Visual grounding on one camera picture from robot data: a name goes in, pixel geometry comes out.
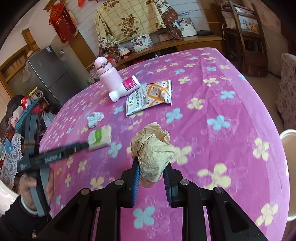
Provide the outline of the person's left hand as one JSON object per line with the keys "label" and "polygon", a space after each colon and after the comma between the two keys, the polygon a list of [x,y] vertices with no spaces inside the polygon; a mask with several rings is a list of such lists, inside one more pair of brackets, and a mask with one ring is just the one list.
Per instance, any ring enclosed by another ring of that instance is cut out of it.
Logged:
{"label": "person's left hand", "polygon": [[[32,211],[36,211],[34,201],[32,199],[30,188],[36,188],[37,180],[33,177],[25,175],[20,184],[20,195],[23,198],[24,204]],[[54,193],[54,172],[51,169],[49,180],[46,185],[47,199],[50,200]]]}

